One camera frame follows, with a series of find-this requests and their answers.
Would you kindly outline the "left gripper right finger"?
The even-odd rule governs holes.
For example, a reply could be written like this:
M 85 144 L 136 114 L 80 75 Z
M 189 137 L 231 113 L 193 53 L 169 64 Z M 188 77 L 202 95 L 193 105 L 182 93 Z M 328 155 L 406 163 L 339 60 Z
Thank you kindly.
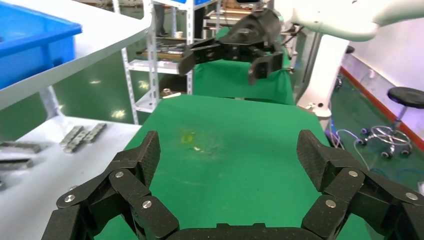
M 424 198 L 371 172 L 347 151 L 322 144 L 310 130 L 298 135 L 296 153 L 320 197 L 301 227 L 334 240 L 350 215 L 356 215 L 387 240 L 424 237 Z

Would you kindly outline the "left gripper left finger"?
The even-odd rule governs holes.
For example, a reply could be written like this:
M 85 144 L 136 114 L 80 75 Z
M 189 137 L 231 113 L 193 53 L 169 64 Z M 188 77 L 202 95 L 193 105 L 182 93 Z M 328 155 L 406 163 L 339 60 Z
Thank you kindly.
M 92 240 L 121 216 L 140 240 L 166 240 L 180 228 L 178 219 L 149 187 L 160 161 L 157 131 L 140 146 L 118 152 L 98 176 L 60 196 L 43 240 Z

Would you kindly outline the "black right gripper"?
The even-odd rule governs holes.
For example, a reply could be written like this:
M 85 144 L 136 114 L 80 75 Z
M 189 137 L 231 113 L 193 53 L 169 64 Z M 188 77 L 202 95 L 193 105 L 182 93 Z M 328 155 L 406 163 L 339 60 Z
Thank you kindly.
M 178 61 L 178 74 L 184 76 L 199 64 L 226 60 L 251 63 L 247 72 L 249 85 L 266 79 L 283 66 L 280 16 L 274 9 L 256 10 L 219 39 L 211 37 L 188 45 Z

